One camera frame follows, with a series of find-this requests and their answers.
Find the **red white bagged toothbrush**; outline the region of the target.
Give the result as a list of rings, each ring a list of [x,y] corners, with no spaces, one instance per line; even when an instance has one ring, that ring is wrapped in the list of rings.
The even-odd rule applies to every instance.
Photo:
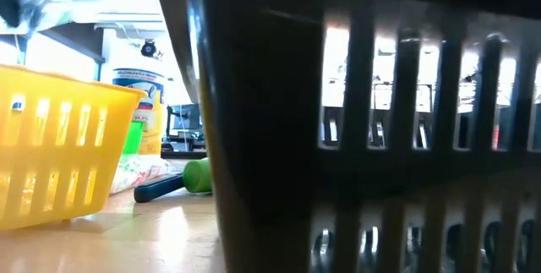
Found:
[[[109,194],[117,194],[147,180],[174,173],[173,164],[158,155],[121,155]]]

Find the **monitor on stand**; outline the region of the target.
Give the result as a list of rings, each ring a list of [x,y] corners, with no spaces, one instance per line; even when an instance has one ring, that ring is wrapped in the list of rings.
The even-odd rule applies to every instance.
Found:
[[[205,148],[205,134],[198,104],[167,106],[167,126],[162,152],[191,152]]]

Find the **yellow plastic basket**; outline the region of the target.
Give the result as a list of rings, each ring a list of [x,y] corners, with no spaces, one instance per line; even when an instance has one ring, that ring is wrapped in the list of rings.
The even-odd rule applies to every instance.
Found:
[[[101,210],[143,95],[0,64],[0,232]]]

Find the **grey slanted beam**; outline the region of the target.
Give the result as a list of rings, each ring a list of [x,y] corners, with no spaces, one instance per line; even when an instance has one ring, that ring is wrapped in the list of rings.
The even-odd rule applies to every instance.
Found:
[[[172,50],[190,100],[199,102],[199,80],[195,76],[189,34],[189,0],[159,0],[172,43]]]

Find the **black plastic basket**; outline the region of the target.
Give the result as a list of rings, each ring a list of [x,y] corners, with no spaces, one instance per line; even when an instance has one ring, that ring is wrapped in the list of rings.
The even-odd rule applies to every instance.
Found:
[[[541,0],[193,0],[230,272],[541,273]]]

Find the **yellow Lysol wipes canister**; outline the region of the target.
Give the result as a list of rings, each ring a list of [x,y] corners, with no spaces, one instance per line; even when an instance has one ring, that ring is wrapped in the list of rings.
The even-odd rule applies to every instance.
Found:
[[[143,123],[140,155],[161,154],[164,125],[164,86],[166,78],[157,72],[139,68],[113,69],[115,85],[140,90],[144,93],[139,101],[133,120]]]

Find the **black aluminium table frame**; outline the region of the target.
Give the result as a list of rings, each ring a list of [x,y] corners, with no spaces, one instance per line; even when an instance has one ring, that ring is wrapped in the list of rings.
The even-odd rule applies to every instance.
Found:
[[[162,159],[172,160],[199,160],[206,158],[207,154],[201,151],[170,151],[163,150],[161,152]]]

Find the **clear bag of cotton balls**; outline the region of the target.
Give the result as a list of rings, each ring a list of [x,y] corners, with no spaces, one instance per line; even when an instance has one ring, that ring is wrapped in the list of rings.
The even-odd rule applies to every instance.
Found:
[[[29,24],[19,28],[8,28],[0,19],[0,34],[26,35],[36,31],[47,30],[58,25],[74,21],[77,13],[93,7],[101,0],[48,0],[40,12],[34,13]]]

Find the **blue unbagged razor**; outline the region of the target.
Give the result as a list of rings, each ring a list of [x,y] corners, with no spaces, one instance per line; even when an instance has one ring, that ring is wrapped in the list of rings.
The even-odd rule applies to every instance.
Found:
[[[136,203],[148,203],[183,187],[182,173],[159,177],[135,187],[134,201]]]

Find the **black round fixture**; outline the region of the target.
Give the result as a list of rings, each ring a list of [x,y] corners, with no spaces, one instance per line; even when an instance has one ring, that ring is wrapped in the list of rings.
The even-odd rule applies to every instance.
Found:
[[[155,41],[152,39],[145,40],[144,44],[140,48],[140,53],[144,57],[155,57],[158,53]]]

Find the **green plastic basket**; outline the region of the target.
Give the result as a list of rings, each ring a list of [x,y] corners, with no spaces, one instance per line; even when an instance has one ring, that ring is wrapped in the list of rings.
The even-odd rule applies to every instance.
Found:
[[[142,141],[145,122],[132,121],[128,128],[128,135],[123,146],[123,155],[136,155]]]

